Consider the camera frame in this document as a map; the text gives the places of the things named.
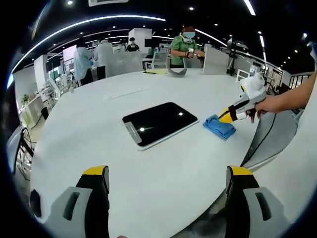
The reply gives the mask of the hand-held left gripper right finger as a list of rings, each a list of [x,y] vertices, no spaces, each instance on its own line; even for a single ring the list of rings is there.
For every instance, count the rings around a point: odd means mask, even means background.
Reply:
[[[226,170],[226,238],[279,238],[289,227],[283,204],[244,167]]]

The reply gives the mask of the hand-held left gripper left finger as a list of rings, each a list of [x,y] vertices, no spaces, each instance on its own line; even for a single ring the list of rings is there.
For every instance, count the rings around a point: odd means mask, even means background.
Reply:
[[[108,238],[108,195],[108,166],[85,170],[52,203],[45,227],[54,238]]]

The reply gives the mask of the person's right hand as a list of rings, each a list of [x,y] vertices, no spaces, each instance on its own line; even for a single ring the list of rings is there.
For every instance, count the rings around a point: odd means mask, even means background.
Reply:
[[[255,122],[255,116],[257,116],[258,119],[261,119],[261,116],[267,112],[277,113],[278,107],[276,104],[276,97],[267,96],[263,101],[255,105],[255,110],[256,112],[254,114],[249,113],[251,123]]]

